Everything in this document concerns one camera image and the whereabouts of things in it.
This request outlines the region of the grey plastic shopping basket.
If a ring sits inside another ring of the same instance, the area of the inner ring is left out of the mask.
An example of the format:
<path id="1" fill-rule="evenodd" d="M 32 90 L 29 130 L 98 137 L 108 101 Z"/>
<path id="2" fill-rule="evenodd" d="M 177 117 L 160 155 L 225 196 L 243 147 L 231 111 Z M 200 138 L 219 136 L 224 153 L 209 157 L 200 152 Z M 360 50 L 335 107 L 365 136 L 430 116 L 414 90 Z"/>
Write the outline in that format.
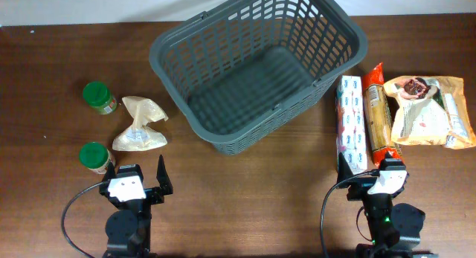
<path id="1" fill-rule="evenodd" d="M 149 63 L 190 128 L 236 155 L 315 105 L 367 49 L 334 0 L 228 0 L 161 34 Z"/>

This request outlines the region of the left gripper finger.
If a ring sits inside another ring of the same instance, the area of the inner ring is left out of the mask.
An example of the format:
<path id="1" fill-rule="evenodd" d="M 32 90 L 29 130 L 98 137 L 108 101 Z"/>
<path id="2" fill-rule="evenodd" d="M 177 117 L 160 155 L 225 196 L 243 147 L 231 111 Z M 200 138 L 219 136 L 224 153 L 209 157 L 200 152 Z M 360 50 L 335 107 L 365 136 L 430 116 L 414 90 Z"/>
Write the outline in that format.
<path id="1" fill-rule="evenodd" d="M 158 167 L 156 173 L 156 179 L 159 183 L 159 188 L 161 190 L 161 195 L 172 195 L 173 194 L 173 186 L 168 176 L 163 155 L 159 156 L 158 159 Z"/>
<path id="2" fill-rule="evenodd" d="M 113 178 L 116 178 L 115 165 L 112 162 L 109 162 L 106 169 L 106 173 L 102 178 L 102 182 L 108 182 Z"/>

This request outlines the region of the orange spaghetti pasta packet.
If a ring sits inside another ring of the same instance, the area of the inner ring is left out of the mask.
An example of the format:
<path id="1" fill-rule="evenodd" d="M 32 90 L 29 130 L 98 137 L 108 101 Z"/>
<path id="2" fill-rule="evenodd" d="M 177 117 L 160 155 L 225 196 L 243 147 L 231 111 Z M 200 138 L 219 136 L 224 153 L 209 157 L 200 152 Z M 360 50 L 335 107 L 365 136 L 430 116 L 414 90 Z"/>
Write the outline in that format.
<path id="1" fill-rule="evenodd" d="M 392 120 L 384 83 L 382 62 L 362 78 L 364 116 L 376 167 L 388 153 L 392 158 L 402 158 L 399 145 L 391 140 Z"/>

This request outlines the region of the green lid jar beige label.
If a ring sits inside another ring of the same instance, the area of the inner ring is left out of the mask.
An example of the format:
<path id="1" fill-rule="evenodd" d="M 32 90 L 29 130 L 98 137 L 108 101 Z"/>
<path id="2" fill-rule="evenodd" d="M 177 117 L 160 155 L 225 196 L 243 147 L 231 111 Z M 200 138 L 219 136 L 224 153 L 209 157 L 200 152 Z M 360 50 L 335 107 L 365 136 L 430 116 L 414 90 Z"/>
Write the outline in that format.
<path id="1" fill-rule="evenodd" d="M 79 152 L 80 163 L 98 175 L 104 175 L 110 165 L 115 166 L 114 155 L 102 144 L 90 142 Z"/>

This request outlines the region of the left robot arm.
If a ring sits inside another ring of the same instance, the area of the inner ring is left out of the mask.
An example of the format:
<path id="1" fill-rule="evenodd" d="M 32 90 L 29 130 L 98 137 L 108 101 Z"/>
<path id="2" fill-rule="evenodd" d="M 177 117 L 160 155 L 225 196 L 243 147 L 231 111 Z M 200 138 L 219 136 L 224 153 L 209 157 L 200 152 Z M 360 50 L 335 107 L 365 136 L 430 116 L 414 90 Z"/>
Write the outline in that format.
<path id="1" fill-rule="evenodd" d="M 118 210 L 106 221 L 108 237 L 104 257 L 157 257 L 151 251 L 151 207 L 163 204 L 164 197 L 173 194 L 164 157 L 158 158 L 156 171 L 158 186 L 145 188 L 144 175 L 138 164 L 115 169 L 109 165 L 99 194 L 108 199 Z"/>

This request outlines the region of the white blue tissue pack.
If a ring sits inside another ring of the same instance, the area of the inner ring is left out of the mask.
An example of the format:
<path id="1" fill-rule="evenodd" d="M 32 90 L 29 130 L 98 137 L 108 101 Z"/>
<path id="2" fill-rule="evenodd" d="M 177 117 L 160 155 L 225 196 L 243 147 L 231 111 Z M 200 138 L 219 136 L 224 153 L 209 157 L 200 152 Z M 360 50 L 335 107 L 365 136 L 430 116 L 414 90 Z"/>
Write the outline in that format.
<path id="1" fill-rule="evenodd" d="M 337 152 L 352 174 L 367 170 L 367 139 L 361 78 L 343 76 L 336 89 Z"/>

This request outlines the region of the beige printed snack bag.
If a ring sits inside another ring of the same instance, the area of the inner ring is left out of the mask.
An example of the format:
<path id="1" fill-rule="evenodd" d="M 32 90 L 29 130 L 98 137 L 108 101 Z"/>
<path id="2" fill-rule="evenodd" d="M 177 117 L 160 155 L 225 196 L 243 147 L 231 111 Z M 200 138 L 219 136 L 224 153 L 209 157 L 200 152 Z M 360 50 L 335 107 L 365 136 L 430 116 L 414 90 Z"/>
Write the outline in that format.
<path id="1" fill-rule="evenodd" d="M 462 78 L 401 76 L 384 84 L 398 109 L 391 140 L 401 145 L 440 145 L 449 149 L 475 146 Z"/>

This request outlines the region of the clear bag of beige powder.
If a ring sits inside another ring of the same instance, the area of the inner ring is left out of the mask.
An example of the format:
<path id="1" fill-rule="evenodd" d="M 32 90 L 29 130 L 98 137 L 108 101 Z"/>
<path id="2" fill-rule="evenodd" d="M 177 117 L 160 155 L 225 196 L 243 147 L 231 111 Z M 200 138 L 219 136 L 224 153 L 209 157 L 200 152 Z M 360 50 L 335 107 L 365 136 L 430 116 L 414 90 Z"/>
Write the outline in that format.
<path id="1" fill-rule="evenodd" d="M 122 101 L 133 122 L 113 140 L 113 150 L 143 152 L 167 145 L 162 133 L 148 127 L 149 123 L 168 120 L 167 114 L 156 102 L 137 96 L 123 97 Z"/>

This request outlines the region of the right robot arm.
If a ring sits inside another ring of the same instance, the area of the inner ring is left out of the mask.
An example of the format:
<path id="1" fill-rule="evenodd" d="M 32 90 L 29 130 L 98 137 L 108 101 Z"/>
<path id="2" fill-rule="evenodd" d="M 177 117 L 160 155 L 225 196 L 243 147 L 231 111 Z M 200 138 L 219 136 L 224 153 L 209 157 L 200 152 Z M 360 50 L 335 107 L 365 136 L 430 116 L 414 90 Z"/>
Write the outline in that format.
<path id="1" fill-rule="evenodd" d="M 357 257 L 437 257 L 430 251 L 416 251 L 425 212 L 410 204 L 394 204 L 404 190 L 409 174 L 402 160 L 386 153 L 379 167 L 359 174 L 350 169 L 344 155 L 338 155 L 337 188 L 347 190 L 348 201 L 360 201 L 369 227 L 368 244 L 356 247 Z"/>

